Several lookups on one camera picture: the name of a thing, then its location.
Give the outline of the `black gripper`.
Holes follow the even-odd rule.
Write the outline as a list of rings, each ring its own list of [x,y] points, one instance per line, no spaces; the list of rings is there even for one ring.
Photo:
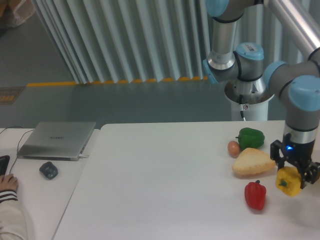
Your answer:
[[[320,163],[312,161],[315,140],[307,143],[292,141],[292,135],[287,133],[282,141],[275,140],[270,144],[270,159],[275,161],[279,171],[288,162],[296,167],[301,178],[300,188],[314,184],[320,178]]]

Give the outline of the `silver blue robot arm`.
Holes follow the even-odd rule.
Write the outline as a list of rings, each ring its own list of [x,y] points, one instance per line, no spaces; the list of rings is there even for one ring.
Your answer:
[[[208,15],[213,19],[211,52],[203,61],[208,79],[216,84],[228,80],[234,84],[228,97],[244,105],[244,89],[257,86],[251,98],[269,93],[286,109],[282,140],[270,146],[270,158],[282,169],[285,163],[297,168],[300,186],[314,184],[320,177],[320,165],[312,161],[313,147],[320,125],[320,28],[296,0],[208,0]],[[287,29],[305,61],[290,65],[276,61],[263,68],[263,49],[244,42],[234,47],[237,23],[245,9],[263,5],[270,9]]]

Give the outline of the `white sleeved forearm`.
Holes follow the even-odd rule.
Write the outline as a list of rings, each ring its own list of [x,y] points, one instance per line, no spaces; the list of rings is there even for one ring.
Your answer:
[[[27,224],[23,206],[11,189],[0,191],[0,239],[27,240]]]

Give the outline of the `person's hand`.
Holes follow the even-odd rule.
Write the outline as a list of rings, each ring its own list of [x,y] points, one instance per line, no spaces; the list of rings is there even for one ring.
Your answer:
[[[0,192],[17,192],[19,187],[18,178],[13,173],[0,176]]]

